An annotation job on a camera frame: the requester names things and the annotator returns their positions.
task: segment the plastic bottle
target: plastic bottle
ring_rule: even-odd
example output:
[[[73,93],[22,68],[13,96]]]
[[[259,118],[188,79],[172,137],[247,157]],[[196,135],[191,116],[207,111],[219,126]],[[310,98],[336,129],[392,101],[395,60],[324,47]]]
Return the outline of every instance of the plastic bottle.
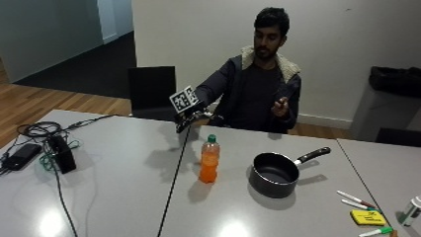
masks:
[[[220,144],[216,142],[216,135],[208,136],[208,141],[202,146],[202,167],[199,180],[203,183],[214,183],[218,177],[216,168],[220,159]]]
[[[418,216],[421,213],[421,196],[414,198],[407,205],[407,208],[404,210],[404,213],[399,217],[399,222],[404,226],[411,226],[414,220],[418,218]]]

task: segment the sticky note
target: sticky note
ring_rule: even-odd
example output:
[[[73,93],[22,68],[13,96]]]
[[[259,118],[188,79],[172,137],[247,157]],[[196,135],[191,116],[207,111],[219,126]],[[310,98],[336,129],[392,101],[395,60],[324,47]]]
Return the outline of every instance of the sticky note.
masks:
[[[384,225],[386,219],[379,211],[352,210],[352,217],[359,225]]]

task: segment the saucepan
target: saucepan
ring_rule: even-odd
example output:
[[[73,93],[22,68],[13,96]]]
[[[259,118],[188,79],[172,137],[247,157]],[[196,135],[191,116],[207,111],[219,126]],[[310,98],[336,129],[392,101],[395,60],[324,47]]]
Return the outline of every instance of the saucepan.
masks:
[[[302,156],[296,161],[278,153],[260,154],[255,158],[250,176],[252,187],[267,197],[288,197],[295,190],[300,177],[298,165],[330,153],[331,148],[324,147]]]

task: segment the saucepan handle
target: saucepan handle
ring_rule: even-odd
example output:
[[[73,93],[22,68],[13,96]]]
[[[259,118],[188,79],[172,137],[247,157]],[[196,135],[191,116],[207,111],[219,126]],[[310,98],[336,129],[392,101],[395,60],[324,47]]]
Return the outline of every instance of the saucepan handle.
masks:
[[[331,148],[330,147],[324,147],[320,148],[319,150],[315,150],[314,152],[308,153],[307,155],[302,156],[294,163],[296,165],[303,164],[304,162],[315,159],[316,157],[330,154],[331,153]]]

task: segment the black chair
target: black chair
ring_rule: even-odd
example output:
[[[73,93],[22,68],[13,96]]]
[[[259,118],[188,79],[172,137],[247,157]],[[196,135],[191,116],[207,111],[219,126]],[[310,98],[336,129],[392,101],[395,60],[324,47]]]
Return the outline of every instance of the black chair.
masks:
[[[128,74],[134,117],[174,121],[175,67],[130,68]]]
[[[383,127],[379,131],[376,142],[421,147],[421,131]]]

